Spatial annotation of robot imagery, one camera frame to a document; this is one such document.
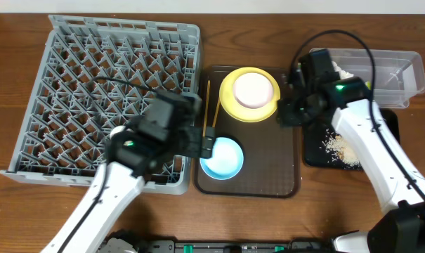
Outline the light blue bowl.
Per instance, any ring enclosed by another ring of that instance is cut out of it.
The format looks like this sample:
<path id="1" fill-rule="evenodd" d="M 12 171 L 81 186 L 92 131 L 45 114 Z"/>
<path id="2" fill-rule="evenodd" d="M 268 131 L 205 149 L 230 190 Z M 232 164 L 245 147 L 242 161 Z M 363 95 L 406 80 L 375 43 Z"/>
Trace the light blue bowl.
<path id="1" fill-rule="evenodd" d="M 210 178 L 228 180 L 236 176 L 244 164 L 244 153 L 240 145 L 231 138 L 218 137 L 211 158 L 201 158 L 202 171 Z"/>

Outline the white tissue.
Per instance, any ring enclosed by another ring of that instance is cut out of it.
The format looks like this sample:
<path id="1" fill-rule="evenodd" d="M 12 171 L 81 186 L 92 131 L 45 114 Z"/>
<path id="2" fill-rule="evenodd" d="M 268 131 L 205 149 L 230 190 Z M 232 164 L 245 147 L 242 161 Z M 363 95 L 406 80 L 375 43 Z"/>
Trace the white tissue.
<path id="1" fill-rule="evenodd" d="M 342 69 L 341 69 L 341 68 L 337 65 L 337 63 L 336 63 L 336 62 L 332 61 L 332 65 L 333 65 L 333 67 L 334 67 L 334 70 L 335 70 L 336 72 L 338 72 L 338 73 L 339 73 L 340 79 L 348 79 L 348 78 L 354 77 L 354 74 L 352 74 L 352 73 L 350 73 L 350 72 L 347 72 L 347 71 L 345 71 L 345 70 L 342 70 Z"/>

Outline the pile of rice scraps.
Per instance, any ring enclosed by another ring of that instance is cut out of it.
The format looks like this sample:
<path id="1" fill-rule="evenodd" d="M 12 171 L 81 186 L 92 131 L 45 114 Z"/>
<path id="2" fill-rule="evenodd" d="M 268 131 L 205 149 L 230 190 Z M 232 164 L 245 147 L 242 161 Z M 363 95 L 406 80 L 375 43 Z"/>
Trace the pile of rice scraps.
<path id="1" fill-rule="evenodd" d="M 355 152 L 341 135 L 334 132 L 326 133 L 323 145 L 325 152 L 331 155 L 333 162 L 342 162 L 344 168 L 360 166 Z"/>

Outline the white pink bowl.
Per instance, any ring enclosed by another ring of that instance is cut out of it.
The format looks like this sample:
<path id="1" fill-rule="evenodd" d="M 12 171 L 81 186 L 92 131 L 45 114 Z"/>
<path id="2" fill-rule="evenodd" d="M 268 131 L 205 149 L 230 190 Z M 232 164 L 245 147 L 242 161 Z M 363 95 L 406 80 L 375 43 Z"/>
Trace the white pink bowl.
<path id="1" fill-rule="evenodd" d="M 262 108 L 273 98 L 273 86 L 262 74 L 246 73 L 235 80 L 233 95 L 236 101 L 246 108 Z"/>

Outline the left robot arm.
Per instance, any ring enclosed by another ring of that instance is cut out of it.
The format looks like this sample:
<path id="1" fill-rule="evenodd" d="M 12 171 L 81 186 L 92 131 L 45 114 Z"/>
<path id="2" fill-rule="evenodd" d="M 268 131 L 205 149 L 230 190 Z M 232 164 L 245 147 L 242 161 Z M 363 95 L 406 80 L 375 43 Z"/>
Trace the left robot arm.
<path id="1" fill-rule="evenodd" d="M 96 252 L 127 206 L 143 192 L 146 175 L 176 155 L 210 158 L 213 129 L 194 126 L 202 108 L 195 93 L 158 91 L 144 115 L 113 129 L 105 163 L 44 252 Z"/>

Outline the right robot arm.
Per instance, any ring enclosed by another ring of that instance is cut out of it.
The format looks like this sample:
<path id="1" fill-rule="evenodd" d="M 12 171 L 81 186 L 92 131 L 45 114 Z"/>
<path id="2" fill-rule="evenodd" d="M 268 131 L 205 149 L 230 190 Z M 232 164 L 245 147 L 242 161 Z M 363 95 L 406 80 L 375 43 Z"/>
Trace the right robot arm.
<path id="1" fill-rule="evenodd" d="M 293 95 L 277 102 L 283 127 L 316 119 L 332 125 L 353 150 L 377 195 L 383 218 L 369 231 L 332 240 L 335 252 L 425 252 L 425 178 L 387 127 L 373 99 L 374 85 L 341 79 L 328 50 L 294 61 Z"/>

